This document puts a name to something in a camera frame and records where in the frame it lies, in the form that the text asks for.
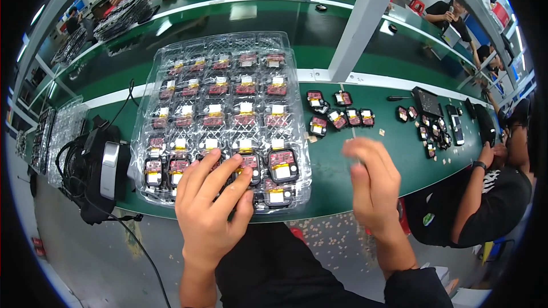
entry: smartwatch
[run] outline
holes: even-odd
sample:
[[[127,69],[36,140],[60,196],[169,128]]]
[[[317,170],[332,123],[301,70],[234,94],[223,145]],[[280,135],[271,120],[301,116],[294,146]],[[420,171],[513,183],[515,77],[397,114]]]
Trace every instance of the smartwatch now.
[[[474,161],[472,162],[472,170],[475,168],[475,167],[482,167],[483,168],[483,171],[487,171],[487,166],[485,165],[485,163],[483,162],[480,162],[480,161]]]

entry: gray floor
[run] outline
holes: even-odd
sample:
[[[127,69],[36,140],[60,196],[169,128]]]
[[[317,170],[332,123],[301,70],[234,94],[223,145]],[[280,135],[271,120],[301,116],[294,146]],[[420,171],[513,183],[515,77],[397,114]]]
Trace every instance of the gray floor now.
[[[150,308],[163,306],[154,271],[142,251],[118,222],[90,226],[77,206],[38,180],[36,219],[48,260],[84,308]],[[290,222],[322,265],[347,290],[383,301],[384,278],[351,214]],[[146,216],[129,227],[154,260],[172,307],[179,306],[182,235],[175,220]],[[450,277],[467,287],[479,281],[483,268],[471,249],[452,250],[420,244],[409,236],[419,264],[449,267]]]

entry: green workbench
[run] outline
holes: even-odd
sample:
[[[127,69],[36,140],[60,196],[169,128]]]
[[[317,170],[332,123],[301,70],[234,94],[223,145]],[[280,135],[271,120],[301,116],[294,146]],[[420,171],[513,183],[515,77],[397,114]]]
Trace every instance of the green workbench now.
[[[316,3],[299,0],[157,1],[161,5],[160,17],[133,28],[113,41],[94,46],[61,72],[60,79],[73,92],[81,94],[84,101],[88,101],[126,89],[130,79],[134,79],[136,86],[146,83],[153,68],[155,52],[167,44],[207,35],[256,30],[285,31],[295,52],[298,68],[325,69],[351,13],[346,4],[354,3],[354,0],[331,0],[332,5],[326,4],[328,10],[319,12],[315,9]],[[399,24],[398,33],[390,35],[381,31],[384,20]],[[431,37],[419,33],[418,30],[431,34]],[[412,80],[456,91],[467,74],[464,71],[457,75],[448,72],[447,65],[462,69],[462,59],[455,53],[449,53],[448,57],[439,60],[425,52],[425,45],[437,50],[434,39],[441,38],[440,35],[439,29],[432,24],[413,12],[396,7],[387,18],[380,20],[377,31],[364,48],[354,72]],[[259,215],[253,218],[254,222],[304,219],[350,211],[352,188],[348,168],[351,163],[340,155],[340,148],[344,140],[352,138],[354,134],[365,135],[384,143],[402,175],[400,195],[412,193],[456,173],[470,164],[481,150],[478,126],[464,114],[461,119],[465,145],[453,146],[446,151],[437,150],[437,161],[427,159],[414,123],[396,120],[396,107],[400,104],[415,105],[414,101],[388,102],[385,99],[390,95],[408,96],[409,91],[321,82],[301,82],[300,91],[302,95],[312,89],[323,91],[333,106],[332,93],[339,91],[341,86],[352,94],[355,108],[373,110],[376,115],[375,126],[346,128],[340,132],[330,129],[325,138],[310,143],[312,195],[305,209],[290,214]],[[480,89],[474,86],[464,86],[460,92],[471,97],[480,97]],[[462,102],[438,98],[443,107],[452,103],[464,109]],[[56,90],[51,101],[54,105],[61,106],[67,99],[62,90]],[[122,102],[116,102],[92,108],[88,118],[100,115],[110,120],[121,105]],[[131,138],[136,111],[137,107],[128,104],[115,121],[124,140]],[[305,108],[306,123],[311,115],[311,111]],[[379,134],[379,129],[385,131],[384,136]],[[150,204],[139,196],[131,192],[128,185],[125,200],[119,201],[117,206],[152,216],[175,218],[172,208]]]

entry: small screwdriver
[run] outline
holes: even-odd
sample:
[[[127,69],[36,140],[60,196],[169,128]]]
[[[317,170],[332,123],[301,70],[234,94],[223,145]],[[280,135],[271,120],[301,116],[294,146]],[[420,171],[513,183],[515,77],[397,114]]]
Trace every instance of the small screwdriver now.
[[[413,99],[413,97],[389,96],[386,99],[388,101],[400,101],[401,99]]]

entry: clear plastic tray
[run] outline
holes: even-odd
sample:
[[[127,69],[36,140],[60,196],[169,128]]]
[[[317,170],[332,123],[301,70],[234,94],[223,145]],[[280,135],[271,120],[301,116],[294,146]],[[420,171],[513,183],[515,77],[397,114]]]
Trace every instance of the clear plastic tray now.
[[[285,33],[178,42],[158,50],[154,65],[131,142],[130,166],[144,200],[173,207],[186,167],[218,147],[219,164],[240,153],[254,169],[250,189],[257,214],[304,207],[311,167]]]

